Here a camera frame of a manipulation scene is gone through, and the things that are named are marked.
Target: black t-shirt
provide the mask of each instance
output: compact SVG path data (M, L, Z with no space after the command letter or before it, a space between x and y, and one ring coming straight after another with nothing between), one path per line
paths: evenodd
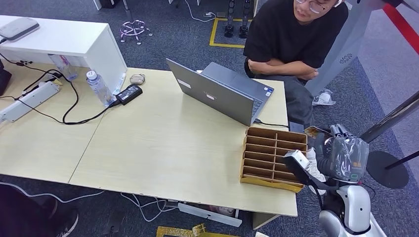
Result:
M294 16L293 1L269 0L260 8L249 27L245 56L256 62L277 58L284 63L302 61L312 68L321 67L348 18L348 8L342 3L301 25Z

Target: round black base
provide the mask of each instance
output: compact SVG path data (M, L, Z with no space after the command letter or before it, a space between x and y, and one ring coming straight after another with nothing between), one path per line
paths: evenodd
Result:
M371 152L368 156L367 171L377 182L391 189L404 188L409 174L403 164L392 169L384 169L399 159L386 152Z

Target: black shoe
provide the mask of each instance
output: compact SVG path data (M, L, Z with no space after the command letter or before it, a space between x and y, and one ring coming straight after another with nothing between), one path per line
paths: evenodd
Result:
M51 219L57 213L57 199L53 197L48 197L48 199L43 203L42 208L45 210L45 213L47 213L48 219Z
M77 222L79 221L79 212L77 209L72 208L62 215L57 217L55 222L57 223L56 226L56 237L66 237L68 236L76 227Z

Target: power strip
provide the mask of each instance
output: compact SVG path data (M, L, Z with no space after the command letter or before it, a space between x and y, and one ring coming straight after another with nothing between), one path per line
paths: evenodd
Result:
M179 211L185 212L191 215L200 216L205 219L221 222L230 226L239 227L242 224L242 220L225 216L216 212L207 211L198 207L190 206L184 203L178 203Z
M41 84L37 89L27 94L20 100L35 108L59 91L60 89L58 85L48 81L45 84ZM0 123L5 120L14 122L31 110L31 108L24 105L22 102L15 101L13 104L0 111Z

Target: wooden desk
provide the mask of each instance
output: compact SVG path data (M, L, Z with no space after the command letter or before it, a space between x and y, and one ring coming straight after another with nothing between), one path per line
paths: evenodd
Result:
M44 70L54 65L34 64ZM13 74L4 95L18 97L22 90L42 75L42 72L6 64ZM67 121L89 118L103 110L103 106L84 80L87 69L79 68L74 82L79 92L79 104L68 115ZM61 120L74 103L76 96L67 82L60 92L37 107L43 113ZM0 99L0 110L12 104L12 99ZM0 124L0 173L31 179L67 183L83 155L100 118L83 125L61 125L35 111L30 111L13 123Z
M133 73L146 75L144 93L105 114L70 184L297 215L295 193L239 182L246 126L183 94L169 71ZM276 90L260 119L287 124L283 83L264 83Z

